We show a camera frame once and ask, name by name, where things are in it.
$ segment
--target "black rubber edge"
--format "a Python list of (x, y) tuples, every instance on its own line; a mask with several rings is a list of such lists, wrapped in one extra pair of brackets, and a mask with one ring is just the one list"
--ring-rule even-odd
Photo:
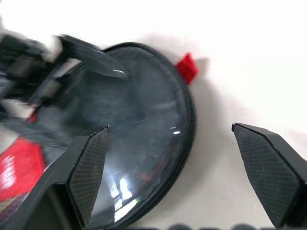
[[(143, 205), (137, 207), (134, 211), (132, 211), (129, 216), (128, 221), (122, 221), (119, 220), (118, 222), (112, 224), (111, 226), (106, 226), (104, 228), (88, 228), (91, 230), (115, 230), (115, 229), (123, 229), (130, 224), (138, 221), (140, 218), (142, 218), (144, 215), (146, 215), (149, 211), (151, 211), (162, 199), (163, 197), (168, 193), (168, 191), (172, 188), (174, 185), (176, 179), (179, 177), (180, 173), (182, 172), (188, 157), (189, 153), (192, 149), (195, 134), (196, 134), (196, 128), (197, 128), (197, 116), (196, 116), (196, 107), (194, 104), (193, 96), (189, 90), (189, 87), (187, 83), (185, 82), (185, 79), (180, 75), (174, 64), (166, 58), (163, 54), (158, 52), (157, 50), (151, 48), (150, 46), (147, 46), (145, 44), (141, 43), (135, 43), (135, 42), (126, 42), (117, 44), (115, 46), (111, 46), (105, 50), (104, 52), (111, 51), (113, 49), (121, 48), (121, 47), (136, 47), (143, 49), (152, 55), (154, 55), (156, 58), (158, 58), (160, 61), (166, 63), (169, 65), (170, 70), (174, 72), (175, 75), (178, 76), (178, 79), (181, 83), (181, 86), (184, 90), (185, 94), (185, 104), (187, 105), (187, 116), (190, 123), (190, 126), (185, 127), (185, 138), (184, 138), (184, 148), (181, 153), (181, 158), (177, 162), (177, 166), (174, 167), (174, 170), (170, 173), (170, 177), (164, 181), (164, 184), (160, 188), (159, 191), (157, 191), (155, 194), (153, 194), (151, 197), (147, 198), (147, 202), (145, 202)], [(77, 65), (71, 70), (67, 72), (67, 74), (72, 74), (74, 71), (77, 71), (78, 68), (83, 66), (83, 64)]]

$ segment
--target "white background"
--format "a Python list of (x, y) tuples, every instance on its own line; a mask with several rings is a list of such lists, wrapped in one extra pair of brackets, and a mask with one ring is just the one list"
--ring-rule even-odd
[(3, 25), (54, 46), (69, 34), (106, 47), (138, 41), (200, 69), (198, 133), (180, 178), (137, 227), (271, 226), (248, 182), (233, 122), (279, 133), (307, 155), (307, 2), (2, 0)]

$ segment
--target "white surface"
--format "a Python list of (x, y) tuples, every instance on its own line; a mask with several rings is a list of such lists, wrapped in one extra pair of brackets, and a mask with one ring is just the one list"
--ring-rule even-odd
[(134, 226), (271, 226), (248, 182), (233, 122), (307, 148), (306, 1), (3, 0), (6, 28), (53, 45), (65, 33), (105, 47), (139, 41), (172, 61), (192, 52), (198, 133), (180, 178)]

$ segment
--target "red tab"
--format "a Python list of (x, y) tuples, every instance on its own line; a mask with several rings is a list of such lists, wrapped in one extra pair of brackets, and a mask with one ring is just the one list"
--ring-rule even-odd
[(190, 53), (187, 53), (184, 58), (177, 63), (176, 67), (187, 84), (190, 84), (198, 73), (198, 69)]
[(41, 146), (18, 138), (0, 156), (0, 201), (28, 193), (45, 169)]

